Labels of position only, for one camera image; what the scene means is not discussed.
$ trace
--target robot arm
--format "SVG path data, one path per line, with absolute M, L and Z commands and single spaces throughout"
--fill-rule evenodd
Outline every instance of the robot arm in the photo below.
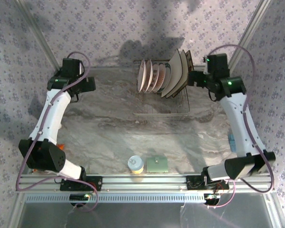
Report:
M 65 58 L 63 59 L 61 70 L 49 80 L 46 102 L 38 123 L 30 134 L 29 139 L 21 140 L 19 143 L 19 149 L 23 157 L 26 156 L 33 140 L 38 134 L 41 121 L 44 118 L 50 101 L 52 101 L 53 97 L 64 87 L 73 83 L 82 75 L 82 68 L 83 65 L 81 61 Z M 89 77 L 87 80 L 83 80 L 74 87 L 62 92 L 53 102 L 46 116 L 42 134 L 39 136 L 28 158 L 27 165 L 29 168 L 58 173 L 61 176 L 76 180 L 85 180 L 85 169 L 67 160 L 65 153 L 56 146 L 56 143 L 63 114 L 71 102 L 72 97 L 76 95 L 78 99 L 79 93 L 94 90 L 94 78 Z
M 206 62 L 204 72 L 189 72 L 188 85 L 206 87 L 209 94 L 210 92 L 215 94 L 215 101 L 220 102 L 229 119 L 237 148 L 237 158 L 227 159 L 221 164 L 203 169 L 202 176 L 205 179 L 205 184 L 226 179 L 235 180 L 266 171 L 266 164 L 252 143 L 244 123 L 243 108 L 247 95 L 242 79 L 240 77 L 230 78 L 226 54 L 205 56 L 204 61 Z M 264 152 L 268 161 L 273 163 L 276 157 L 273 152 L 266 151 L 248 107 L 245 112 L 248 126 L 257 145 Z

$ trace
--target green coaster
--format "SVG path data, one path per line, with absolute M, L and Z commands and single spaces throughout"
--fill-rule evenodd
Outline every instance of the green coaster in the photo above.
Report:
M 147 172 L 168 172 L 168 160 L 164 156 L 147 159 Z

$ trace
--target wire dish rack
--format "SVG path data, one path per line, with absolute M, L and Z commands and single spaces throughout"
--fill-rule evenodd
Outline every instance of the wire dish rack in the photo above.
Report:
M 151 60 L 152 63 L 168 63 L 167 59 Z M 133 96 L 138 102 L 133 114 L 138 119 L 183 119 L 190 112 L 187 88 L 185 87 L 174 98 L 161 97 L 161 93 L 139 93 L 137 76 L 141 60 L 133 61 Z

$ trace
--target gray marble surface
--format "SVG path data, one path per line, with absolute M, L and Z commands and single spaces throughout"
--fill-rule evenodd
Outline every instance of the gray marble surface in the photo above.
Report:
M 172 173 L 200 172 L 234 156 L 227 116 L 206 89 L 188 88 L 190 113 L 184 120 L 137 120 L 133 112 L 143 112 L 146 101 L 133 95 L 132 69 L 97 69 L 91 75 L 96 90 L 67 107 L 57 138 L 67 158 L 87 173 L 129 173 L 133 155 L 144 161 L 165 155 Z M 161 103 L 154 96 L 158 104 L 150 100 L 150 106 L 156 110 Z

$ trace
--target plate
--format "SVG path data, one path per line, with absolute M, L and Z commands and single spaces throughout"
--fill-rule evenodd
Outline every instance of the plate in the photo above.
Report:
M 165 63 L 165 67 L 166 67 L 165 79 L 163 81 L 161 88 L 157 91 L 158 93 L 162 92 L 166 88 L 166 86 L 169 84 L 170 79 L 171 79 L 171 66 L 170 66 L 170 64 Z
M 187 58 L 186 58 L 186 54 L 185 54 L 184 50 L 181 51 L 180 58 L 181 58 L 181 64 L 182 64 L 181 78 L 180 78 L 179 82 L 176 84 L 176 86 L 166 95 L 166 98 L 170 97 L 172 94 L 174 94 L 180 88 L 183 88 L 182 86 L 187 82 L 187 79 L 188 79 L 188 62 L 187 62 Z
M 165 74 L 166 74 L 166 66 L 163 63 L 160 63 L 159 65 L 159 75 L 158 80 L 156 82 L 156 85 L 152 92 L 156 93 L 162 86 L 164 80 L 165 80 Z
M 180 81 L 182 76 L 182 63 L 181 56 L 178 50 L 175 51 L 172 59 L 170 59 L 169 64 L 171 66 L 171 79 L 168 85 L 164 88 L 161 93 L 161 97 L 166 96 Z
M 154 63 L 152 67 L 153 67 L 153 76 L 152 76 L 152 81 L 151 81 L 151 84 L 149 86 L 148 92 L 153 91 L 153 89 L 157 83 L 159 73 L 160 73 L 160 68 L 159 68 L 157 63 Z
M 145 93 L 147 92 L 150 84 L 151 84 L 151 81 L 152 81 L 152 75 L 153 75 L 153 67 L 152 67 L 152 62 L 151 60 L 149 59 L 146 63 L 146 71 L 147 71 L 147 75 L 146 75 L 146 81 L 144 82 L 144 85 L 143 85 L 143 88 L 142 88 L 142 91 Z
M 143 89 L 143 84 L 146 81 L 146 62 L 144 59 L 141 62 L 141 65 L 139 67 L 138 77 L 137 77 L 137 90 L 140 92 Z

